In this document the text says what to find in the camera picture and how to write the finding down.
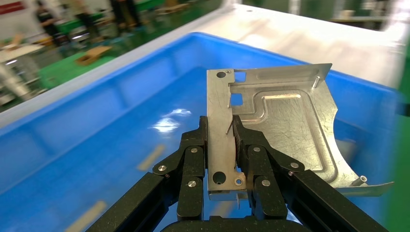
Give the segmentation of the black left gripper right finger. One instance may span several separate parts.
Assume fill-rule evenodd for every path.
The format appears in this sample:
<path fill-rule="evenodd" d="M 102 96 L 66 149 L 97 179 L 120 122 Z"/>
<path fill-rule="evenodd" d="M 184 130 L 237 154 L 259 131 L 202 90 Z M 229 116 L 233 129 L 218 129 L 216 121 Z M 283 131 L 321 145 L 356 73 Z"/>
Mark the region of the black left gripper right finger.
<path fill-rule="evenodd" d="M 385 228 L 298 160 L 274 149 L 265 135 L 232 128 L 239 168 L 246 176 L 256 231 L 383 232 Z"/>

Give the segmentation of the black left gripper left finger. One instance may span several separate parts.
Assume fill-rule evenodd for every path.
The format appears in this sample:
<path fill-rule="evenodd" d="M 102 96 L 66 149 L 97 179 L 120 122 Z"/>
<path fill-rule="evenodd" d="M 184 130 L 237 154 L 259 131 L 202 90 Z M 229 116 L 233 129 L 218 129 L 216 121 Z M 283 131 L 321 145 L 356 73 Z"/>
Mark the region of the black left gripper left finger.
<path fill-rule="evenodd" d="M 207 149 L 207 117 L 182 134 L 177 151 L 154 165 L 88 229 L 89 232 L 153 232 L 173 204 L 177 222 L 163 228 L 177 232 L 178 223 L 202 221 Z"/>

